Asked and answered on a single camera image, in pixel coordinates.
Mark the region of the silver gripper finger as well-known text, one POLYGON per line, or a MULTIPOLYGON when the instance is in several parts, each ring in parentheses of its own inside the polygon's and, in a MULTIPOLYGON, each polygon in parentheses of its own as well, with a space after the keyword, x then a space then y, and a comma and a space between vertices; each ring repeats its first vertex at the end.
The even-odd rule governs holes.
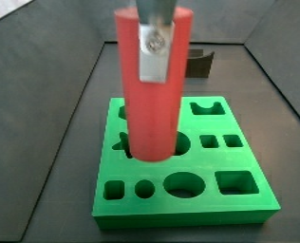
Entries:
POLYGON ((137 76, 144 83, 166 82, 175 5, 176 0, 136 0, 137 76))

